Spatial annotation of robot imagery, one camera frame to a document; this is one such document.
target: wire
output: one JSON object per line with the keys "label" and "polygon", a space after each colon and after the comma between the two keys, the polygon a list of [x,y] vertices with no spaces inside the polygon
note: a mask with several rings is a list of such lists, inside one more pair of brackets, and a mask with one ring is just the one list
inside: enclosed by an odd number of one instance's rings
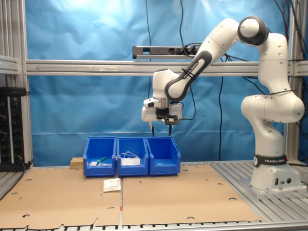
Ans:
{"label": "wire", "polygon": [[219,102],[219,107],[220,107],[219,152],[218,152],[219,160],[221,160],[222,107],[221,107],[220,96],[221,96],[221,92],[222,92],[222,86],[223,86],[223,76],[221,77],[221,85],[220,85],[220,91],[219,91],[219,96],[218,96],[218,102]]}
{"label": "wire", "polygon": [[285,36],[286,36],[287,41],[288,41],[288,40],[289,40],[289,36],[288,36],[288,26],[287,26],[287,22],[285,21],[284,14],[283,14],[283,12],[282,12],[281,9],[280,9],[279,4],[277,3],[276,0],[274,0],[274,1],[275,1],[276,5],[277,5],[277,8],[279,9],[279,11],[280,11],[280,13],[281,13],[281,16],[282,16],[282,19],[283,19],[283,24],[284,24],[284,32],[285,32]]}
{"label": "wire", "polygon": [[229,55],[229,54],[227,54],[227,53],[225,53],[225,56],[228,57],[228,58],[231,57],[231,58],[233,58],[233,59],[238,59],[238,60],[242,60],[242,61],[248,62],[248,60],[246,60],[246,59],[238,58],[238,57]]}
{"label": "wire", "polygon": [[182,37],[182,24],[183,24],[183,17],[184,17],[184,8],[183,8],[183,2],[181,1],[181,8],[182,8],[182,18],[181,18],[181,24],[180,24],[180,37],[181,37],[181,42],[182,42],[182,46],[184,46],[184,42],[183,42],[183,37]]}
{"label": "wire", "polygon": [[[226,56],[226,60],[232,62],[233,60],[231,59],[231,55],[225,54]],[[257,86],[257,84],[255,84],[254,82],[252,82],[251,80],[247,79],[247,77],[242,76],[242,78],[244,78],[245,80],[247,80],[248,82],[252,83],[263,95],[265,95],[265,93]]]}
{"label": "wire", "polygon": [[305,154],[302,150],[300,150],[300,149],[298,149],[298,150],[299,150],[299,152],[304,156],[304,159],[303,159],[303,160],[308,161],[308,157],[306,156],[306,154]]}
{"label": "wire", "polygon": [[194,106],[193,118],[191,118],[191,119],[183,118],[182,120],[193,120],[196,117],[196,103],[194,101],[193,91],[192,91],[192,87],[191,86],[190,86],[190,89],[191,89],[191,93],[192,93],[192,101],[193,101],[193,106]]}
{"label": "wire", "polygon": [[307,134],[302,130],[302,128],[301,128],[301,126],[296,122],[296,125],[298,126],[298,128],[299,128],[299,132],[301,132],[304,136],[305,136],[305,138],[308,140],[308,136],[307,136]]}
{"label": "wire", "polygon": [[248,82],[252,83],[263,95],[265,95],[265,93],[257,86],[257,84],[255,84],[253,81],[250,81],[249,79],[247,79],[245,76],[242,76],[245,80],[247,80]]}
{"label": "wire", "polygon": [[285,93],[285,92],[290,92],[290,91],[296,91],[296,90],[283,90],[283,91],[279,91],[279,92],[271,93],[270,95],[275,95],[275,94]]}
{"label": "wire", "polygon": [[[145,9],[146,9],[146,23],[148,25],[148,33],[149,33],[150,47],[151,47],[152,46],[152,40],[151,40],[150,26],[149,26],[148,0],[145,0]],[[151,76],[149,76],[148,99],[150,98],[150,90],[151,90]]]}
{"label": "wire", "polygon": [[[182,46],[184,47],[184,42],[183,42],[183,37],[182,37],[182,24],[183,24],[183,17],[184,17],[184,8],[183,8],[183,2],[182,2],[182,0],[180,0],[180,2],[181,2],[181,8],[182,8],[182,17],[181,17],[181,24],[180,24],[180,37],[181,37]],[[192,44],[201,44],[201,43],[200,43],[200,42],[193,42],[193,43],[189,43],[187,46],[192,45]],[[193,119],[195,119],[195,117],[196,117],[196,103],[195,103],[195,101],[194,101],[193,91],[192,91],[193,89],[192,89],[191,86],[190,86],[190,89],[191,89],[191,93],[192,93],[192,101],[193,101],[193,107],[194,107],[193,118],[191,118],[191,119],[189,119],[189,118],[183,118],[182,120],[193,120]]]}
{"label": "wire", "polygon": [[305,51],[304,51],[304,48],[303,48],[303,44],[305,46],[305,50],[306,52],[308,52],[307,50],[307,47],[306,47],[306,43],[305,43],[305,40],[302,36],[302,33],[301,33],[301,30],[298,26],[298,21],[297,21],[297,18],[296,18],[296,13],[295,13],[295,10],[294,10],[294,5],[293,5],[293,2],[291,1],[291,8],[292,8],[292,12],[293,12],[293,17],[294,17],[294,21],[295,21],[295,27],[296,27],[296,31],[297,31],[297,35],[298,37],[300,38],[301,42],[299,43],[300,46],[301,46],[301,50],[302,50],[302,53],[303,53],[303,56],[304,58],[306,59],[306,55],[305,55]]}
{"label": "wire", "polygon": [[302,15],[301,15],[301,12],[300,12],[300,10],[298,11],[299,12],[299,26],[300,26],[300,28],[302,27]]}
{"label": "wire", "polygon": [[8,191],[6,191],[6,193],[5,193],[4,195],[2,195],[2,197],[0,197],[0,199],[6,196],[6,195],[15,187],[15,185],[21,180],[21,178],[22,178],[22,177],[24,176],[24,174],[25,174],[26,167],[25,167],[25,164],[24,164],[24,162],[23,162],[22,157],[21,157],[20,155],[18,155],[17,158],[16,158],[16,160],[20,161],[21,164],[23,165],[23,172],[22,172],[22,174],[18,177],[18,179],[15,181],[15,183],[10,187],[10,189],[9,189]]}

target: white paper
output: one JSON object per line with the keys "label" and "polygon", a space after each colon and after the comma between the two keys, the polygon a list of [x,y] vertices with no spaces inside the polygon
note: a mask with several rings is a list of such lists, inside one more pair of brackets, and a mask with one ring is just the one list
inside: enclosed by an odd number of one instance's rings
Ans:
{"label": "white paper", "polygon": [[99,163],[99,166],[111,166],[111,164],[104,164],[104,163]]}
{"label": "white paper", "polygon": [[114,178],[110,180],[104,180],[104,192],[121,190],[120,178]]}
{"label": "white paper", "polygon": [[140,165],[140,158],[121,158],[121,165]]}
{"label": "white paper", "polygon": [[89,166],[96,166],[97,165],[97,162],[96,161],[92,161]]}

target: blue bin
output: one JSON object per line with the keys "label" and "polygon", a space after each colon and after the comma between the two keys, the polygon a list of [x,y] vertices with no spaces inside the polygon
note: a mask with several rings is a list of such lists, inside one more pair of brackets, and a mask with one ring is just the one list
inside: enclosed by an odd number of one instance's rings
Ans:
{"label": "blue bin", "polygon": [[172,137],[146,138],[150,154],[150,175],[177,175],[180,173],[181,154]]}
{"label": "blue bin", "polygon": [[[121,155],[127,151],[140,158],[140,165],[122,166]],[[146,176],[149,174],[149,154],[144,137],[117,138],[117,174],[124,176]]]}
{"label": "blue bin", "polygon": [[[116,137],[89,137],[83,154],[83,174],[86,177],[107,177],[116,173]],[[107,157],[104,164],[110,166],[90,166],[93,161]]]}

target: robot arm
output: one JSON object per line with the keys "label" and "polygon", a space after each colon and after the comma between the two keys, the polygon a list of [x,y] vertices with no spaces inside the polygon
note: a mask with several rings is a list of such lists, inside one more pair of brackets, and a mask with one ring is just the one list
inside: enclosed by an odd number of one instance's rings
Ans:
{"label": "robot arm", "polygon": [[304,104],[291,90],[287,76],[287,42],[283,35],[270,33],[265,23],[251,16],[240,23],[225,19],[206,37],[192,63],[177,75],[168,69],[153,76],[153,97],[143,102],[143,121],[178,124],[183,100],[193,81],[209,65],[222,57],[236,42],[259,49],[259,81],[270,95],[246,97],[241,106],[256,138],[255,169],[251,185],[261,191],[300,190],[299,174],[286,162],[282,134],[272,122],[292,123],[304,114]]}

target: blue curtain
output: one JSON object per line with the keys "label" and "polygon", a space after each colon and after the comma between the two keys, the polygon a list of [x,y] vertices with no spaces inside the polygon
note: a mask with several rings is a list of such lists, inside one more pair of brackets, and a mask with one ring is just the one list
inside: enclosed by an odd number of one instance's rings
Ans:
{"label": "blue curtain", "polygon": [[[183,0],[184,43],[202,42],[223,19],[238,22],[256,15],[275,33],[284,33],[274,1]],[[180,0],[148,0],[152,46],[181,46]],[[132,60],[133,46],[149,46],[144,0],[27,0],[29,59]],[[255,47],[236,44],[228,52],[258,60]],[[68,165],[82,156],[88,136],[150,137],[141,121],[148,77],[30,76],[33,153],[36,166]],[[253,80],[263,91],[267,88]],[[221,77],[200,77],[193,84],[197,113],[173,129],[182,161],[218,160]],[[241,113],[242,100],[258,89],[242,77],[225,77],[221,156],[252,159],[254,133]],[[184,117],[193,116],[190,93]],[[276,126],[280,131],[283,125]],[[157,136],[168,127],[155,124]]]}

